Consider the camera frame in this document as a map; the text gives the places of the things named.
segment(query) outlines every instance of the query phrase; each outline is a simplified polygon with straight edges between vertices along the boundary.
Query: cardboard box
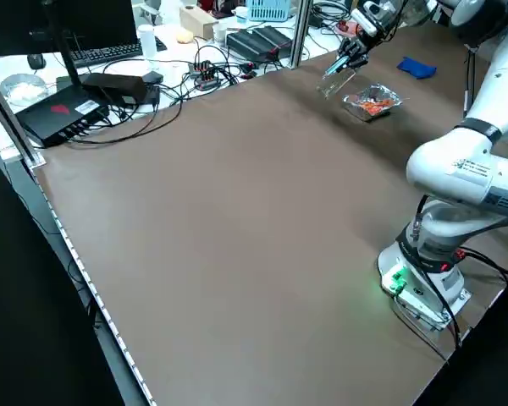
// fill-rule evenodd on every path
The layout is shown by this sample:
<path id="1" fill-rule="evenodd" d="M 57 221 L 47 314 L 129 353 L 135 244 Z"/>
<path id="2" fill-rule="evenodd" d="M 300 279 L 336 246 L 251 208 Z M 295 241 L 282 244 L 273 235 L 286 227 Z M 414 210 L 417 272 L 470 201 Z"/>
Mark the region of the cardboard box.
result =
<path id="1" fill-rule="evenodd" d="M 206 40 L 213 38 L 213 25 L 217 20 L 197 6 L 184 6 L 179 9 L 180 24 L 194 36 Z"/>

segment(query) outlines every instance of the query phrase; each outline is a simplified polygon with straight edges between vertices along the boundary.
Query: yellow object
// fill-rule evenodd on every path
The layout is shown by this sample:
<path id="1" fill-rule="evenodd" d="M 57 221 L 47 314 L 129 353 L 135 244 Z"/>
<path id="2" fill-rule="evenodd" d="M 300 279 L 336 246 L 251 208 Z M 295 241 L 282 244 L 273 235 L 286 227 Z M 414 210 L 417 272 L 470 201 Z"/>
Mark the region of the yellow object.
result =
<path id="1" fill-rule="evenodd" d="M 180 28 L 176 38 L 179 44 L 190 44 L 194 40 L 194 34 L 185 28 Z"/>
<path id="2" fill-rule="evenodd" d="M 213 38 L 213 25 L 217 20 L 197 6 L 184 6 L 179 9 L 180 24 L 194 36 L 206 40 Z"/>

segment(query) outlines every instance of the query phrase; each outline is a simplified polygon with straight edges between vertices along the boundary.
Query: computer mouse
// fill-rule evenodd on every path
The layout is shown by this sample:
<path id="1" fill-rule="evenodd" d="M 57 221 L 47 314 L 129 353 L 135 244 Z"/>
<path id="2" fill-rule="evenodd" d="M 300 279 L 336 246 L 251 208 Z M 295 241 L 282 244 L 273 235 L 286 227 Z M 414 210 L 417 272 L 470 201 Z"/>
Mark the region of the computer mouse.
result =
<path id="1" fill-rule="evenodd" d="M 26 59 L 28 60 L 30 68 L 34 70 L 43 69 L 45 68 L 45 65 L 47 65 L 45 58 L 40 53 L 26 55 Z"/>

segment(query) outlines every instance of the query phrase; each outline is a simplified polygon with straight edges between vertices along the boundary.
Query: red logo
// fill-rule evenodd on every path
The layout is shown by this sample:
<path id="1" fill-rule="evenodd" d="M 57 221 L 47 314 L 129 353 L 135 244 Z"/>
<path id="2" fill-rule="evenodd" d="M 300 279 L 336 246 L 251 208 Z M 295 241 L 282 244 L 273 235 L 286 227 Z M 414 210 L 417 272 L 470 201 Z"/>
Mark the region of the red logo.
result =
<path id="1" fill-rule="evenodd" d="M 51 106 L 52 112 L 60 112 L 61 114 L 69 114 L 69 109 L 64 104 L 57 104 Z"/>

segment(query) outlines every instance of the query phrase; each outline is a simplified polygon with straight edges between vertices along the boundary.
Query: blue basket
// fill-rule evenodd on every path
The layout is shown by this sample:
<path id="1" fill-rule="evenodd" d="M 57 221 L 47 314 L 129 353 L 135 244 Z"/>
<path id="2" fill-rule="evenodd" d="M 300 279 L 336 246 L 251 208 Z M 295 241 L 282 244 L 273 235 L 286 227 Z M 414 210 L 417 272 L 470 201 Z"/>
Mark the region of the blue basket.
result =
<path id="1" fill-rule="evenodd" d="M 250 21 L 286 21 L 291 0 L 247 0 Z"/>

